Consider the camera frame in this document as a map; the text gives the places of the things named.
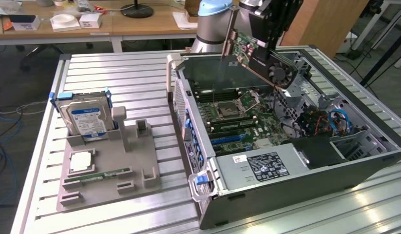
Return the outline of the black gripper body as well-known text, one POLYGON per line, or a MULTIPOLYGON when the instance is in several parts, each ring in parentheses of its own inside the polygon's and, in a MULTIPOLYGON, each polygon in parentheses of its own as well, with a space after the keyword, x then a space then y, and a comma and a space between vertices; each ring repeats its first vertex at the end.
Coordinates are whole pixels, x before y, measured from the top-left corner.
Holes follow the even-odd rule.
POLYGON ((302 5, 302 0, 270 0, 268 17, 270 20, 293 20, 302 5))

